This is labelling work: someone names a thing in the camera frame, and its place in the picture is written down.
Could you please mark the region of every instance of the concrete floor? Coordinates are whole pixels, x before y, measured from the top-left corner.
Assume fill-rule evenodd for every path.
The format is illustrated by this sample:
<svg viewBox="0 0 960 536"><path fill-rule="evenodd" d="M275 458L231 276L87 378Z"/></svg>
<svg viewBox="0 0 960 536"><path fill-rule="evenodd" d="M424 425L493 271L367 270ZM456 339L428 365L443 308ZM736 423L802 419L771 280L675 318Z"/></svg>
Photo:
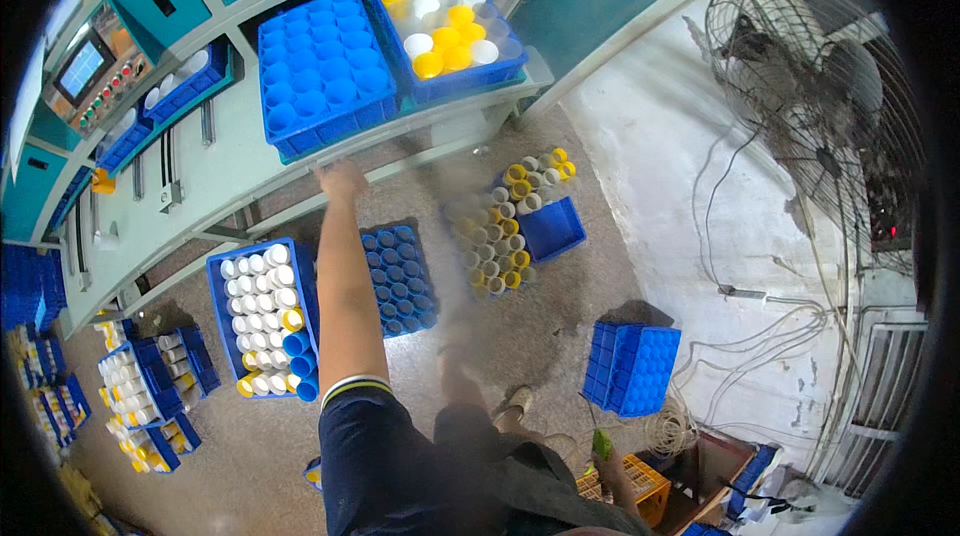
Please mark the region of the concrete floor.
<svg viewBox="0 0 960 536"><path fill-rule="evenodd" d="M399 144L365 153L361 164L378 155L396 155ZM537 267L540 281L485 302L469 296L439 203L453 194L488 186L498 170L527 154L561 146L577 164L581 186L573 199L587 234L586 242ZM290 184L274 194L276 204L305 197L307 183ZM359 202L361 228L399 221L416 226L439 299L440 323L386 342L390 380L416 427L432 434L441 408L436 351L456 339L470 351L469 371L493 407L516 386L534 389L534 406L525 424L558 438L558 451L571 469L582 469L589 454L593 423L582 386L591 327L600 317L669 323L640 301L634 268L583 146L564 113L557 109L524 131L505 126L483 154L464 151L442 161L379 182ZM291 236L316 244L323 214L301 218L273 236ZM180 284L140 320L142 330L195 322L222 387L189 414L202 446L169 475L137 474L103 427L107 413L97 388L103 385L96 362L106 352L92 327L65 344L65 355L83 391L94 405L92 421L79 431L70 456L93 483L105 508L154 534L326 533L324 504L301 477L306 462L319 454L318 402L297 399L250 400L234 389L214 323L205 273ZM611 428L618 449L644 448L635 424L613 414L597 416Z"/></svg>

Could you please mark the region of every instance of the green object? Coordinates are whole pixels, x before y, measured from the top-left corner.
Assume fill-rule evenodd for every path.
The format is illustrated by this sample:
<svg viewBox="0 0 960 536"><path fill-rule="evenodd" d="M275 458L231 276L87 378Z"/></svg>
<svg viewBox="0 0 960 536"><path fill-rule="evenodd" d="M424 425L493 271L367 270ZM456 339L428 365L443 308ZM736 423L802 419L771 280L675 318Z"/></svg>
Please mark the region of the green object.
<svg viewBox="0 0 960 536"><path fill-rule="evenodd" d="M610 461L610 455L614 452L614 441L610 439L610 434L600 427L593 430L593 452L604 461Z"/></svg>

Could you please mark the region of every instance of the empty blue crate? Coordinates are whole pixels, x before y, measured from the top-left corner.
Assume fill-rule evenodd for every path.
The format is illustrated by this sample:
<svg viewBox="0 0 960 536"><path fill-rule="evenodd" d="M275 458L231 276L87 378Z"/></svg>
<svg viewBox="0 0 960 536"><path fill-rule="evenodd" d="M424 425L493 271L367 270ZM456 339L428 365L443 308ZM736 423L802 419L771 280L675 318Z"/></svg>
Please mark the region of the empty blue crate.
<svg viewBox="0 0 960 536"><path fill-rule="evenodd" d="M535 264L548 262L587 239L570 196L532 213L518 215L516 223L527 242L530 261Z"/></svg>
<svg viewBox="0 0 960 536"><path fill-rule="evenodd" d="M122 134L115 134L116 128L110 130L103 142L97 145L97 168L108 172L116 170L127 155L154 131L154 121L146 116L143 101L138 101L132 111L135 114L132 125Z"/></svg>
<svg viewBox="0 0 960 536"><path fill-rule="evenodd" d="M314 0L260 24L267 144L291 158L397 113L397 83L361 0Z"/></svg>
<svg viewBox="0 0 960 536"><path fill-rule="evenodd" d="M309 358L313 361L314 365L316 365L317 335L320 329L320 309L317 305L317 277L313 268L314 254L312 251L315 249L306 244L294 242L291 238L277 238L276 240L254 244L253 246L247 246L246 248L237 249L228 253L212 254L206 260L206 277L210 285L210 297L213 300L213 314L217 319L217 329L220 331L223 350L226 352L226 359L229 361L230 374L232 374L234 382L246 377L246 375L251 372L244 367L243 352L237 348L236 339L240 334L234 331L234 316L229 310L231 297L228 296L225 290L227 280L221 275L220 266L225 260L235 260L239 257L246 258L253 254L263 255L275 244L283 244L290 251L288 264L294 270L295 284L293 288L296 291L299 307L303 311L303 329L297 332L297 334L306 333L310 342L309 350L304 350L298 357ZM310 373L310 377L304 378L301 384L312 382L312 384L308 384L308 386L316 386L316 378L317 369L314 367ZM301 390L297 389L296 394L292 392L279 395L268 393L262 396L256 395L252 398L276 399L299 396L304 400L313 400L313 398L305 398L300 393Z"/></svg>
<svg viewBox="0 0 960 536"><path fill-rule="evenodd" d="M660 411L679 344L673 327L596 322L583 396L620 417Z"/></svg>
<svg viewBox="0 0 960 536"><path fill-rule="evenodd" d="M399 225L373 230L361 234L360 242L379 306L383 338L437 325L437 301L414 229Z"/></svg>
<svg viewBox="0 0 960 536"><path fill-rule="evenodd" d="M506 85L517 77L523 64L529 60L517 34L510 28L494 3L486 0L486 3L478 3L472 7L474 12L478 13L474 23L484 27L486 31L484 40L494 43L499 50L502 50L499 58L487 64L479 64L421 80L414 73L412 61L403 49L403 41L411 34L418 32L432 35L432 30L423 26L420 21L410 20L409 14L402 14L404 18L394 23L381 0L369 0L369 3L387 36L390 58L402 70L404 86L408 88L410 96L417 104L457 98L472 92L488 90L489 87L501 83Z"/></svg>
<svg viewBox="0 0 960 536"><path fill-rule="evenodd" d="M203 50L206 50L206 64L158 100L152 108L144 107L144 116L157 124L166 122L177 111L190 105L194 99L227 76L227 44L223 41L211 42Z"/></svg>

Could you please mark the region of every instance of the person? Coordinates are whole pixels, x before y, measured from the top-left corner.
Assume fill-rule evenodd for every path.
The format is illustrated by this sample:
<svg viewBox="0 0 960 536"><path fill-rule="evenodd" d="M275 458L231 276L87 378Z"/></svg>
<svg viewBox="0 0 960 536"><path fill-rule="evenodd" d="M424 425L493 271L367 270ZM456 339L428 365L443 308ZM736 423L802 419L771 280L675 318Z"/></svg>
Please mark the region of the person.
<svg viewBox="0 0 960 536"><path fill-rule="evenodd" d="M617 505L585 500L543 434L522 425L533 393L520 387L491 419L455 345L438 356L446 407L433 442L394 398L378 303L354 201L367 187L340 162L318 170L329 197L319 236L320 485L327 533L643 534L633 486L614 452L595 458Z"/></svg>

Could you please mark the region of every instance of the stacked plastic crates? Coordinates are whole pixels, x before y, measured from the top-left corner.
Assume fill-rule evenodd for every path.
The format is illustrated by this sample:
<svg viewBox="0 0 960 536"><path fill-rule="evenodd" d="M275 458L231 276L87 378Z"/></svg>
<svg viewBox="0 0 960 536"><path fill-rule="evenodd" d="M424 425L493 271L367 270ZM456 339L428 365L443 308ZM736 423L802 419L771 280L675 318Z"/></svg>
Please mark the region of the stacked plastic crates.
<svg viewBox="0 0 960 536"><path fill-rule="evenodd" d="M660 411L679 344L673 327L596 322L583 396L620 417Z"/></svg>

